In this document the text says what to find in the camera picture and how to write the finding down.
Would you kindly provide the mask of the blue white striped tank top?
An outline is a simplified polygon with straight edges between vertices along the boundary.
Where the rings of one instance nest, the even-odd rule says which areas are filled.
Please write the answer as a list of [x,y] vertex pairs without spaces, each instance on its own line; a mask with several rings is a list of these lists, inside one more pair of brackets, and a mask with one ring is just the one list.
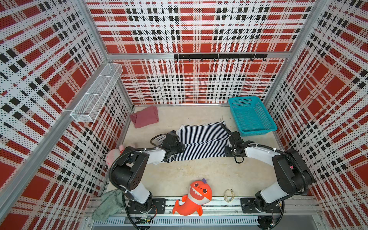
[[[222,121],[204,125],[182,125],[176,131],[176,134],[185,145],[185,151],[171,158],[165,158],[164,156],[161,161],[156,163],[225,157],[225,146],[229,145],[229,140],[227,132],[222,127],[224,124]],[[162,142],[166,134],[160,134],[152,138],[150,143],[163,150]]]

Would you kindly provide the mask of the pink ribbed tank top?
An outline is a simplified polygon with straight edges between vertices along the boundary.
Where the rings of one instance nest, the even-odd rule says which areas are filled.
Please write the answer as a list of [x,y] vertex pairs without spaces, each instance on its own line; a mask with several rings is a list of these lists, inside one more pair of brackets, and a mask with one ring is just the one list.
[[141,111],[130,115],[130,119],[135,128],[142,128],[151,124],[159,122],[158,108],[156,106],[149,106]]

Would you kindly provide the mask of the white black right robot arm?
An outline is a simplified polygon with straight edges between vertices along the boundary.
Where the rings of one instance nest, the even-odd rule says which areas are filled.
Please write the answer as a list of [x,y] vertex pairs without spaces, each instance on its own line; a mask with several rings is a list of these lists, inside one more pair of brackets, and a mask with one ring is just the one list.
[[251,208],[260,213],[267,213],[280,201],[294,195],[308,195],[309,186],[316,181],[296,150],[282,151],[253,141],[244,141],[238,131],[231,132],[228,128],[225,131],[229,139],[225,156],[234,159],[256,159],[275,170],[276,182],[256,193]]

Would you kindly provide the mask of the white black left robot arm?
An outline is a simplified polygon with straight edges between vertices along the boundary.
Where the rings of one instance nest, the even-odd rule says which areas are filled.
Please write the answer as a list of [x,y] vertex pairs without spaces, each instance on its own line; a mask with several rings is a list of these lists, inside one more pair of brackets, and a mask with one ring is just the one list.
[[176,131],[160,134],[155,138],[159,137],[163,137],[159,144],[150,140],[152,148],[125,148],[110,167],[109,180],[122,192],[123,206],[133,208],[139,213],[149,213],[154,207],[152,193],[141,182],[146,166],[170,163],[177,154],[185,150]]

